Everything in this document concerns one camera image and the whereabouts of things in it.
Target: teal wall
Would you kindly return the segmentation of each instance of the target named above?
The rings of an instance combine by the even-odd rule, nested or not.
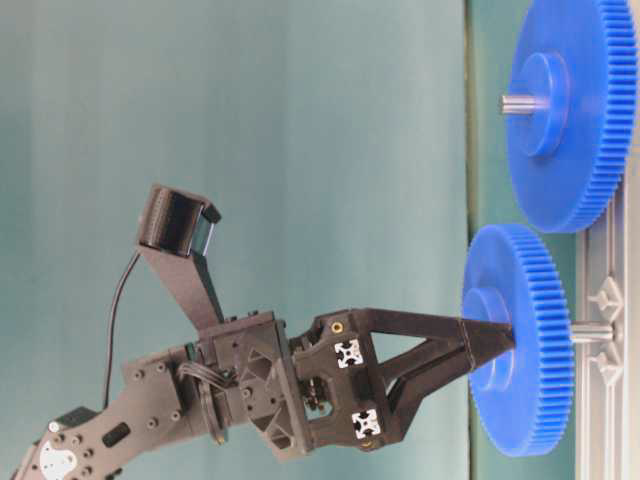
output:
[[[457,313],[461,2],[10,0],[0,65],[0,478],[50,418],[99,405],[107,309],[152,182],[222,211],[209,261],[228,314],[273,308],[297,334],[347,306]],[[141,263],[117,361],[193,336]],[[467,418],[462,380],[371,455],[279,465],[247,427],[124,475],[462,480]]]
[[[489,223],[526,223],[515,202],[498,99],[506,91],[520,25],[530,0],[467,0],[469,55],[469,210],[472,231]],[[543,235],[575,312],[575,237]],[[549,455],[507,458],[471,409],[474,480],[574,478],[575,422]]]

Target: bolt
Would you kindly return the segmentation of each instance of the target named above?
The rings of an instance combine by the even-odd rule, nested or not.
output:
[[[341,322],[333,322],[331,324],[331,331],[335,334],[342,333],[344,331],[344,325]]]

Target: gray metal frame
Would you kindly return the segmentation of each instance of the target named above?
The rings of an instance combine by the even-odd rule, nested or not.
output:
[[[640,0],[630,0],[636,31]],[[610,342],[578,345],[576,479],[640,475],[640,121],[605,215],[577,239],[577,323],[610,326]]]

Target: blue gear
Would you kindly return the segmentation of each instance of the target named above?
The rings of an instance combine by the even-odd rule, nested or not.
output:
[[[545,232],[589,227],[624,173],[636,108],[636,39],[626,0],[534,0],[509,93],[531,115],[506,119],[520,208]]]
[[[462,310],[513,324],[515,349],[470,376],[493,444],[513,457],[548,453],[569,420],[574,360],[567,302],[542,241],[522,225],[482,228],[467,258]]]

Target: wire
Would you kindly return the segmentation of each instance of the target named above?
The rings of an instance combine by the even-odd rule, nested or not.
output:
[[[193,377],[198,393],[200,394],[200,407],[202,408],[204,423],[211,437],[218,445],[222,445],[226,441],[226,436],[224,434],[224,426],[214,406],[213,396],[216,390],[224,391],[236,387],[238,385],[236,382],[236,374],[212,370],[201,363],[187,361],[181,363],[178,367],[178,378],[180,381],[182,381],[185,376]]]
[[[227,390],[236,385],[235,375],[226,377],[224,374],[211,370],[201,363],[183,362],[178,367],[178,376],[182,380],[185,376],[194,377],[203,383],[207,383],[218,390]]]
[[[124,269],[124,272],[118,281],[116,291],[113,294],[113,300],[111,301],[109,325],[107,328],[107,365],[104,372],[104,389],[102,397],[103,409],[106,409],[109,406],[109,388],[111,387],[111,370],[113,369],[113,337],[116,324],[116,313],[118,312],[118,303],[120,302],[120,296],[122,295],[122,290],[124,290],[124,285],[127,283],[127,279],[129,278],[133,267],[136,266],[139,258],[140,253],[137,251],[131,256],[127,267]]]

